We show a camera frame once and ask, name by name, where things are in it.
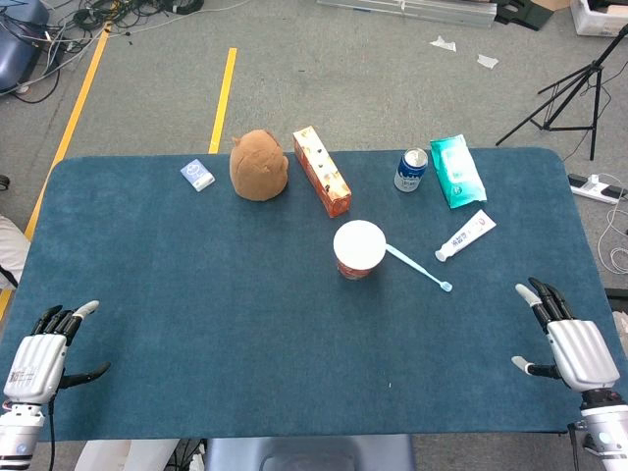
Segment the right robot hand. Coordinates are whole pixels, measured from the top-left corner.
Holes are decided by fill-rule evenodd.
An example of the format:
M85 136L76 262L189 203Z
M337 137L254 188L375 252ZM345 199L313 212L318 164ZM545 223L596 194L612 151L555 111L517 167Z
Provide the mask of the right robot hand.
M577 393L609 389L620 374L597 325L576 318L563 294L535 278L517 284L516 292L532 309L549 343L551 365L513 356L511 362L528 376L562 381Z

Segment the white toothpaste tube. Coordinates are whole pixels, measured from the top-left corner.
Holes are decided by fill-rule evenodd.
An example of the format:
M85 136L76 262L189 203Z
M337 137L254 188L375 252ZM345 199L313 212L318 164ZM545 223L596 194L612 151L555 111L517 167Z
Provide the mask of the white toothpaste tube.
M435 252L436 258L445 262L496 226L496 222L484 210L479 210Z

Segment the light blue toothbrush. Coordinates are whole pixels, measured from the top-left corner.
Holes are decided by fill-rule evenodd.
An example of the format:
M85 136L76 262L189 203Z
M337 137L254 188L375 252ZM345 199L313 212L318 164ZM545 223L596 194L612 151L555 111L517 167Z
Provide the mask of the light blue toothbrush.
M408 265L409 267L411 267L415 271L421 273L423 276L425 276L426 278L428 278L432 282L436 283L443 291L445 291L445 292L451 292L452 291L452 284L450 284L449 282L441 281L441 280L437 279L435 276L433 276L431 273L429 273L422 265L420 265L419 263L417 263L416 261L414 261L413 259L411 259L407 255L405 255L403 252L401 252L400 250L398 250L394 246L392 246L390 244L386 244L386 250L393 257L397 258L398 260L400 260L401 262L405 263L406 265Z

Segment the blue white drink can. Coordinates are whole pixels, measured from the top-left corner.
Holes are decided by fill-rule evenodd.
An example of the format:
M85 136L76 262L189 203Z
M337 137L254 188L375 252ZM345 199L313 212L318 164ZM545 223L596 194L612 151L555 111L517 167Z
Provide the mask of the blue white drink can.
M408 149L400 158L393 183L403 192L417 189L428 168L428 155L420 148Z

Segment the white garment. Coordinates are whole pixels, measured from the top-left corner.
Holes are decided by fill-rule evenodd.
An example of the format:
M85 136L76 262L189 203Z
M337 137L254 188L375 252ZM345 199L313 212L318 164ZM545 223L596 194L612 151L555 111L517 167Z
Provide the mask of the white garment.
M30 242L7 217L0 215L0 290L14 290L23 274Z

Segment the white robot body shell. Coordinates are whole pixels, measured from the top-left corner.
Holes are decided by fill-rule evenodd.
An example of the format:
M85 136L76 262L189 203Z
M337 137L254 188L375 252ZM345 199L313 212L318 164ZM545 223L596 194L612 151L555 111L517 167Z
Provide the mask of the white robot body shell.
M75 471L164 471L179 439L88 441Z

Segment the white power strip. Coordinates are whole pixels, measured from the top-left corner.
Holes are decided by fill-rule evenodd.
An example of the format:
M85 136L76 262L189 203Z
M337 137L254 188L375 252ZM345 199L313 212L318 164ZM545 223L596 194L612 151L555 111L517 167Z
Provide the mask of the white power strip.
M614 205L620 200L628 200L628 189L600 181L599 175L588 177L569 174L568 180L574 195L583 196L598 202Z

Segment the blue table cloth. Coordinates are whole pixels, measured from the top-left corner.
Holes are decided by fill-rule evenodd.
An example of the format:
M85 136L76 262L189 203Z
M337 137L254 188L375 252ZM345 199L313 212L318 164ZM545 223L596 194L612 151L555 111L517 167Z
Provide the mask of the blue table cloth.
M413 192L394 187L400 156L335 153L353 194L336 218L297 162L263 203L235 194L224 155L202 157L215 181L200 192L181 174L186 155L60 163L0 340L0 405L44 310L95 299L66 368L111 367L59 393L61 441L558 431L580 395L511 362L552 360L515 290L529 278L598 325L628 399L628 359L560 158L475 148L488 199L450 209L433 171ZM479 210L497 226L440 262ZM353 220L452 291L387 251L365 278L345 278L333 240Z

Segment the green wet wipes pack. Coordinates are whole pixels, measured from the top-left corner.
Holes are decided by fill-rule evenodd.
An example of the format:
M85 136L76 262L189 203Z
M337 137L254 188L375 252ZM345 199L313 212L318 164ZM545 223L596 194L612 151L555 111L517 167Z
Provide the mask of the green wet wipes pack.
M486 189L462 134L432 140L431 155L450 209L487 200Z

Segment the small purple tissue pack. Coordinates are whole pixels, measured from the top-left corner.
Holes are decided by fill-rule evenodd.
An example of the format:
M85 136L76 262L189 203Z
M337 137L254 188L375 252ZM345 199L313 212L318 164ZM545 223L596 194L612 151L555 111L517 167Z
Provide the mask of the small purple tissue pack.
M215 181L213 174L198 159L188 162L181 168L181 174L197 192Z

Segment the red instant noodle cup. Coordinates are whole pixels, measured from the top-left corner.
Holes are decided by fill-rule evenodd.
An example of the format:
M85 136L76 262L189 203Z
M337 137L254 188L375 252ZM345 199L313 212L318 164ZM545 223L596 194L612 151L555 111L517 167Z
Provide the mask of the red instant noodle cup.
M339 227L333 250L339 272L348 280L360 280L382 262L387 241L384 232L374 223L353 220Z

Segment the black tripod stand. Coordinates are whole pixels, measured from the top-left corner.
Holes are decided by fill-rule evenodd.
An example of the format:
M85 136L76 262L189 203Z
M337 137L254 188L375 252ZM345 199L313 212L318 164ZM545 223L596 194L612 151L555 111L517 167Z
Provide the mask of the black tripod stand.
M525 125L531 124L539 131L547 132L568 132L583 131L583 139L590 137L589 160L593 162L596 156L598 123L605 106L601 107L603 81L603 65L613 50L620 42L628 36L628 23L622 26L617 35L611 40L609 45L603 50L600 56L590 64L576 70L575 72L551 83L537 92L538 95L550 91L549 98L524 118L513 129L499 138L495 146L500 146ZM594 91L593 117L589 124L582 126L555 126L554 122L563 113L571 101L578 95L584 94L588 90Z

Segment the brown plush toy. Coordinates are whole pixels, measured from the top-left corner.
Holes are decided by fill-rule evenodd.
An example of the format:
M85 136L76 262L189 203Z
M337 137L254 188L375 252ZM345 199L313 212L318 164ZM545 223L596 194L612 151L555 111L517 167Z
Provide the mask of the brown plush toy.
M288 157L273 135L253 130L233 139L230 178L235 193L250 201L267 201L288 183Z

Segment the dark blue padded seat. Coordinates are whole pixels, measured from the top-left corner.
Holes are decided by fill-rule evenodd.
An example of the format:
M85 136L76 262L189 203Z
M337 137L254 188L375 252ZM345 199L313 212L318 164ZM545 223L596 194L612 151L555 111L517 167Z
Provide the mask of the dark blue padded seat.
M27 79L47 41L49 17L40 0L0 0L0 92Z

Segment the black floor bracket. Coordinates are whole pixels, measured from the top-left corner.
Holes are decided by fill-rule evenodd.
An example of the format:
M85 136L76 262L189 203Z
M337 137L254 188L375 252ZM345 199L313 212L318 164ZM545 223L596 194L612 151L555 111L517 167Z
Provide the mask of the black floor bracket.
M533 0L494 0L497 4L495 21L516 24L539 31L553 15L553 10L536 4Z

